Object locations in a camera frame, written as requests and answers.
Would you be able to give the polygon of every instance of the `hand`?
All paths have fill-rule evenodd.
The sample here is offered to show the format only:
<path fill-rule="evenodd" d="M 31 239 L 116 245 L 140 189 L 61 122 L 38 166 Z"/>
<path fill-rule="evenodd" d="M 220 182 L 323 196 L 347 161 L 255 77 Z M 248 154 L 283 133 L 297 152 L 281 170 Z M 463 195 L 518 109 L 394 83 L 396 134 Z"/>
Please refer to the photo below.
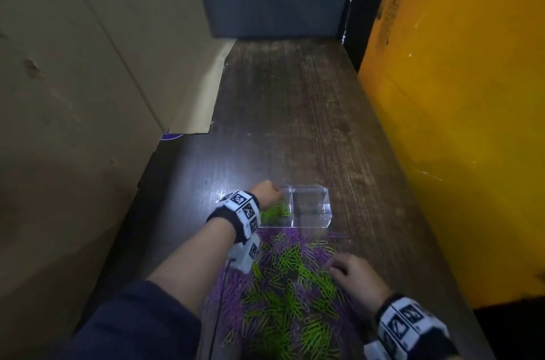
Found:
<path fill-rule="evenodd" d="M 261 211 L 267 211 L 271 206 L 284 199 L 284 191 L 281 191 L 277 184 L 269 180 L 258 183 L 250 192 L 257 197 Z"/>
<path fill-rule="evenodd" d="M 351 254 L 334 254 L 326 263 L 331 277 L 365 308 L 376 313 L 393 293 L 371 265 Z"/>

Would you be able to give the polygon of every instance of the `person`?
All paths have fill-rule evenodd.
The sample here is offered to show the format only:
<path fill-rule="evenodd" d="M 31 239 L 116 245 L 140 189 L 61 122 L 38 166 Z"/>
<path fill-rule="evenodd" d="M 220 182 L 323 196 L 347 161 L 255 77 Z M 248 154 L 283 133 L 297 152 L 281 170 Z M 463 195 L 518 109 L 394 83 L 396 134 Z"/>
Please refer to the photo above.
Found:
<path fill-rule="evenodd" d="M 130 285 L 101 305 L 59 357 L 63 360 L 194 358 L 206 295 L 224 266 L 231 246 L 245 243 L 251 234 L 246 216 L 252 212 L 241 216 L 237 211 L 252 207 L 258 213 L 282 199 L 283 192 L 270 181 L 222 198 L 207 223 L 146 281 Z M 392 358 L 444 360 L 457 356 L 442 323 L 437 321 L 434 327 L 426 329 L 426 324 L 436 319 L 417 303 L 392 292 L 366 260 L 335 254 L 326 268 L 354 300 L 377 315 L 379 338 Z M 404 307 L 397 307 L 399 302 Z M 389 323 L 401 320 L 392 324 L 398 332 L 405 331 L 405 335 L 396 338 L 395 333 L 388 331 L 385 318 Z M 427 331 L 415 333 L 418 328 Z M 412 339 L 411 348 L 404 341 L 408 335 Z"/>

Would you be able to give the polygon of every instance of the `table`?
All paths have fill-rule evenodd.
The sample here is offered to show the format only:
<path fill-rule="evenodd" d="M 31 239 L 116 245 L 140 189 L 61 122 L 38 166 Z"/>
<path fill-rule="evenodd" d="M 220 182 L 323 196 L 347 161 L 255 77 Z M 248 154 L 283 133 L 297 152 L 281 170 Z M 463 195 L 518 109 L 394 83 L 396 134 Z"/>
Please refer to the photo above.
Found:
<path fill-rule="evenodd" d="M 352 251 L 445 322 L 467 360 L 494 358 L 356 72 L 333 40 L 237 41 L 210 133 L 160 143 L 83 320 L 152 272 L 225 193 L 265 178 L 328 187 L 330 228 L 350 235 Z"/>

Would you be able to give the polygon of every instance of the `person's right arm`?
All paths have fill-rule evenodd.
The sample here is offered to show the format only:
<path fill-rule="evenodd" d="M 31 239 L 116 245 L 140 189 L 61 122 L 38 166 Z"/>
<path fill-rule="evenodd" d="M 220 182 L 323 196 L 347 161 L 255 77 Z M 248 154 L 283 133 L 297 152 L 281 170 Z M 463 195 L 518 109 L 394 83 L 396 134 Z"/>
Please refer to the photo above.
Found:
<path fill-rule="evenodd" d="M 409 355 L 421 360 L 462 360 L 447 337 L 446 326 L 416 301 L 394 293 L 367 260 L 337 253 L 326 268 L 338 285 L 375 315 L 378 337 L 392 359 Z"/>

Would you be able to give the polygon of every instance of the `sleeve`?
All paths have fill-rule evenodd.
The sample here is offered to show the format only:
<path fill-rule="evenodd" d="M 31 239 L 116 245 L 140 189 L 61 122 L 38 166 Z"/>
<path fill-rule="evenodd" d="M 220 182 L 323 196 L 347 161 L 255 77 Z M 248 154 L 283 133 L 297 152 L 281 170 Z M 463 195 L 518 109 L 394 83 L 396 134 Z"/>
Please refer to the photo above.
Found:
<path fill-rule="evenodd" d="M 60 355 L 78 359 L 193 359 L 200 320 L 149 281 L 105 302 Z"/>
<path fill-rule="evenodd" d="M 384 302 L 377 322 L 378 337 L 393 360 L 445 360 L 458 355 L 446 325 L 401 294 Z"/>

